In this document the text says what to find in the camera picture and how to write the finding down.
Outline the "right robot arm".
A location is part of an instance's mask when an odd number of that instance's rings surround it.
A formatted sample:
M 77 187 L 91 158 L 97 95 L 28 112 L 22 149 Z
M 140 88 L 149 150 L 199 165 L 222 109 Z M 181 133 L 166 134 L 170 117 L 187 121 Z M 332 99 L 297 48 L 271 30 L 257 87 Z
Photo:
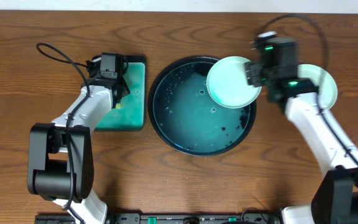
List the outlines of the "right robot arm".
M 324 94 L 334 90 L 331 76 L 318 71 L 318 81 L 303 74 L 306 65 L 273 67 L 245 63 L 246 79 L 254 87 L 266 86 L 286 118 L 299 130 L 324 176 L 308 205 L 285 207 L 282 223 L 358 223 L 358 148 L 325 104 Z

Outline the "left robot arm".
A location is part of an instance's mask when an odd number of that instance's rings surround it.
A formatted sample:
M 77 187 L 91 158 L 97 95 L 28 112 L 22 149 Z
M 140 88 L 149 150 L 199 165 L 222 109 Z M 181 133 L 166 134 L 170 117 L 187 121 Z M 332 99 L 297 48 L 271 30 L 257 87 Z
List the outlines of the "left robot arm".
M 35 123 L 29 136 L 28 191 L 61 206 L 76 223 L 111 223 L 107 204 L 93 190 L 91 134 L 129 93 L 123 78 L 92 78 L 62 115 Z

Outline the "mint green plate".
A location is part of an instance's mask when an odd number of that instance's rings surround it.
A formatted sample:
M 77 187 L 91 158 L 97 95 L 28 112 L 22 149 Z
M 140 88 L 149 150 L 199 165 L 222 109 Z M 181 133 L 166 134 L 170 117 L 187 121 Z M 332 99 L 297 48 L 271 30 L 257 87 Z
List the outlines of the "mint green plate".
M 301 64 L 298 66 L 298 76 L 309 78 L 316 86 L 319 86 L 321 105 L 323 108 L 331 109 L 338 96 L 338 89 L 334 78 L 317 65 Z
M 262 88 L 249 85 L 244 64 L 248 58 L 230 56 L 218 60 L 209 70 L 206 86 L 210 97 L 219 105 L 234 109 L 256 100 Z

